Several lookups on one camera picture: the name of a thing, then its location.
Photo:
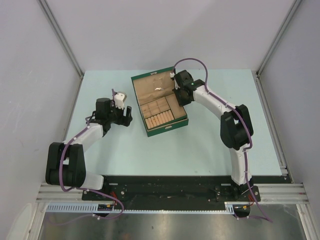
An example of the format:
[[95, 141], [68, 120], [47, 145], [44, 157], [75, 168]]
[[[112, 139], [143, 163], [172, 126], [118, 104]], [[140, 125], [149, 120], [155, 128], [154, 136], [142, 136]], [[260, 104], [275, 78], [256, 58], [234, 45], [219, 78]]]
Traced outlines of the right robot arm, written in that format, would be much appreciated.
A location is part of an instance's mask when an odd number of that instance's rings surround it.
[[231, 159], [230, 194], [235, 200], [242, 201], [253, 187], [248, 150], [253, 145], [254, 131], [248, 108], [244, 104], [228, 103], [211, 91], [205, 81], [194, 80], [186, 70], [171, 72], [169, 76], [174, 81], [173, 92], [181, 107], [197, 102], [220, 120], [220, 138], [229, 148]]

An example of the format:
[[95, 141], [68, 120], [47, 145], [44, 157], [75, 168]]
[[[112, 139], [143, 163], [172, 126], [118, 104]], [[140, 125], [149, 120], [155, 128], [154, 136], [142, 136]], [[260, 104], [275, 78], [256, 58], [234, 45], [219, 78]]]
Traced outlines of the green jewelry box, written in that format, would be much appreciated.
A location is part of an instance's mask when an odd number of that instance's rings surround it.
[[138, 109], [148, 137], [189, 124], [187, 112], [179, 105], [174, 93], [172, 70], [172, 67], [167, 67], [131, 77]]

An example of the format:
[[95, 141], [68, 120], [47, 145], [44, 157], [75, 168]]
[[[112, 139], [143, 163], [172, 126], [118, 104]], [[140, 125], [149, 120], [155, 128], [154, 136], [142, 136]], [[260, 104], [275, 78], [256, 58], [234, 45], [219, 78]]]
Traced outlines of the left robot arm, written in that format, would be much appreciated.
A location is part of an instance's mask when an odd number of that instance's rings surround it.
[[132, 107], [124, 100], [99, 98], [95, 110], [85, 118], [85, 127], [68, 141], [49, 145], [45, 182], [60, 186], [64, 192], [89, 189], [100, 200], [110, 196], [111, 188], [101, 174], [86, 169], [85, 152], [110, 130], [112, 124], [128, 127], [133, 120]]

